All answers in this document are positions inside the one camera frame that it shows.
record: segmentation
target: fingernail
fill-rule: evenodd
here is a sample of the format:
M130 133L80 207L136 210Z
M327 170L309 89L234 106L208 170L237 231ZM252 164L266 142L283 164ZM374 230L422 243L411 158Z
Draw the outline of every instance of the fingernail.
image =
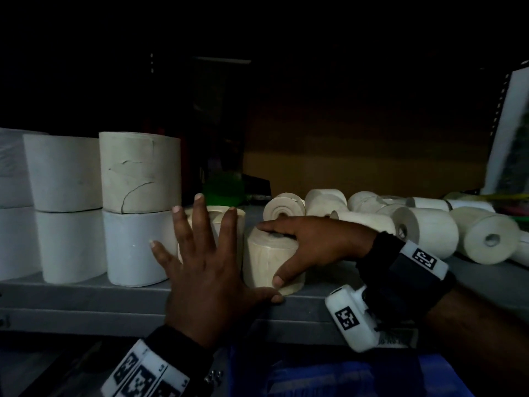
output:
M283 302L283 296L282 295L274 295L271 299L272 303L279 304Z
M283 284L285 282L281 279L281 277L279 276L275 276L273 279L272 279L272 285L274 286L274 288L281 288L283 287Z

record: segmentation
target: qr code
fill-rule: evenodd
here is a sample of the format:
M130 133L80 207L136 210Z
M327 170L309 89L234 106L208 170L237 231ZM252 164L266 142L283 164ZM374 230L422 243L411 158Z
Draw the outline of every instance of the qr code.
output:
M343 330L352 329L356 325L360 324L350 307L345 307L344 309L338 312L334 312L334 314L342 325Z
M156 376L143 365L140 365L134 375L122 387L121 394L125 397L144 397L155 380Z
M155 391L151 393L151 397L179 397L180 392L176 390L173 386L167 383L165 380L162 380Z
M130 355L114 373L114 380L116 381L116 384L120 384L127 377L131 369L137 364L137 361L138 357L136 357L136 354L130 353Z
M425 251L421 251L419 248L417 248L417 250L413 254L413 258L418 261L421 265L426 266L430 270L432 270L435 264L437 263L437 259L427 254Z

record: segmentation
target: person's left hand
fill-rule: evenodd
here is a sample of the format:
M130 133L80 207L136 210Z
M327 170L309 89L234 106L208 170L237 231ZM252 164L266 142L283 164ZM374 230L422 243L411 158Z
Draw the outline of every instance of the person's left hand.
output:
M183 262L158 241L151 242L152 253L171 281L166 306L166 324L212 348L223 332L260 302L283 300L271 287L248 288L237 267L237 210L224 214L218 246L209 223L206 201L195 196L193 229L181 206L173 208L173 224Z

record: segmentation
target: person's right hand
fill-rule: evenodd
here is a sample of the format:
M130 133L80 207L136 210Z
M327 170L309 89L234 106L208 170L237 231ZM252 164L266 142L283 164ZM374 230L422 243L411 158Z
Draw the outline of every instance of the person's right hand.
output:
M281 288L309 267L365 256L378 234L361 224L315 216L280 216L258 224L257 228L294 235L299 242L296 253L274 274L275 288Z

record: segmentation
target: human hand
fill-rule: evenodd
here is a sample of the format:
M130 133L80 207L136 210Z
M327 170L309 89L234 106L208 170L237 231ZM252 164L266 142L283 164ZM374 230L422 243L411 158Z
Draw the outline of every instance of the human hand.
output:
M173 208L175 236L182 263L158 241L152 253L171 281L167 300L167 325L195 340L204 348L215 346L223 332L260 302L283 300L271 287L248 288L237 267L237 210L230 208L222 218L218 246L209 223L206 201L195 196L193 229L180 206Z
M361 224L316 216L280 216L258 224L257 228L294 235L299 243L296 253L274 274L272 283L276 288L281 288L309 267L365 256L378 234Z

